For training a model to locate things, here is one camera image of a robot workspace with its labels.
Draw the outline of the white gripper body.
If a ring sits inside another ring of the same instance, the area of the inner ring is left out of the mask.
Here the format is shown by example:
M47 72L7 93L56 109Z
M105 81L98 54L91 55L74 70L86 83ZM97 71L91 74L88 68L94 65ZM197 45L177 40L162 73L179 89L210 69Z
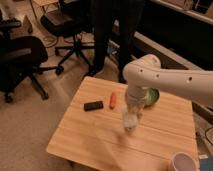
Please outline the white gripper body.
M135 115L137 118L142 116L141 110L145 106L147 100L148 89L129 85L125 92L125 102L129 114Z

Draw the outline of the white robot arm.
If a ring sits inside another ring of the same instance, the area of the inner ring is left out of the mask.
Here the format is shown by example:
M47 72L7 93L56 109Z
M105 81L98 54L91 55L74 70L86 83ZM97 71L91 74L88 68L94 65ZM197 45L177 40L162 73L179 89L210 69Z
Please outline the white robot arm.
M213 71L164 69L160 59L148 54L128 63L125 101L128 114L136 117L145 106L150 88L158 89L206 107L213 107Z

